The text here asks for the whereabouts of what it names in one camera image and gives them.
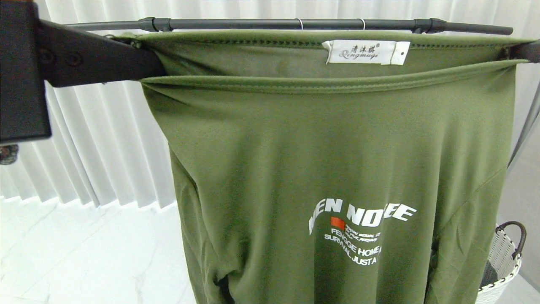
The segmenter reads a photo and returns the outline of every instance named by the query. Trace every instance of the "white woven basket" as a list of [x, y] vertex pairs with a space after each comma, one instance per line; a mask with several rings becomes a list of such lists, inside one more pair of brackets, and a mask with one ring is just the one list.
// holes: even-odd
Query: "white woven basket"
[[[521, 229], [521, 239], [519, 240], [517, 249], [512, 240], [504, 233], [504, 229], [511, 224], [517, 225]], [[516, 277], [521, 268], [521, 251], [523, 250], [526, 236], [525, 227], [515, 221], [506, 222], [495, 229], [495, 236], [491, 241], [491, 249], [489, 250], [488, 257], [492, 268], [489, 270], [486, 267], [484, 280], [487, 276], [494, 275], [497, 276], [497, 280], [478, 289], [476, 304], [495, 304], [508, 286], [508, 283]]]

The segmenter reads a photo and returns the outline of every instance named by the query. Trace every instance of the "clothing tag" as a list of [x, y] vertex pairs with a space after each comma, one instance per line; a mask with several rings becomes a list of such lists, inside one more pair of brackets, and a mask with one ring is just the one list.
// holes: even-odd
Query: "clothing tag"
[[322, 43], [328, 63], [378, 63], [403, 65], [410, 41], [331, 40]]

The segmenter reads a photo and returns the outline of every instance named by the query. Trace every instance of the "green fabric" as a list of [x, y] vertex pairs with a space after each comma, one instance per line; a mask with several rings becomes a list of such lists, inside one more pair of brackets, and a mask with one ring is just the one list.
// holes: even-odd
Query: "green fabric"
[[[132, 36], [168, 139], [198, 304], [474, 303], [527, 39], [384, 31]], [[403, 66], [325, 64], [411, 41]]]

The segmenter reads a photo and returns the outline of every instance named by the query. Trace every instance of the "white curtain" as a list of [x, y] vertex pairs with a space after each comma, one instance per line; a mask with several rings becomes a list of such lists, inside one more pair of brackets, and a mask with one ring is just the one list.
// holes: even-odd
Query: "white curtain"
[[[514, 37], [540, 38], [538, 0], [36, 0], [41, 19], [60, 24], [167, 18], [414, 19], [502, 25]], [[97, 31], [100, 35], [124, 31]], [[145, 33], [139, 30], [131, 32]], [[435, 35], [470, 35], [441, 33]], [[540, 83], [536, 64], [518, 66], [513, 146]], [[0, 166], [5, 198], [139, 206], [175, 201], [167, 142], [140, 84], [53, 88], [47, 84], [53, 136], [23, 143], [15, 164]]]

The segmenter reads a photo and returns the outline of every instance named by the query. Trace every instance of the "white marble floor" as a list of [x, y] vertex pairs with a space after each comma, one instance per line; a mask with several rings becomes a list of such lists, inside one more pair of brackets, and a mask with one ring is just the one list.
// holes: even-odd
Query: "white marble floor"
[[[195, 304], [176, 205], [2, 200], [0, 234], [2, 304]], [[517, 277], [498, 303], [540, 294]]]

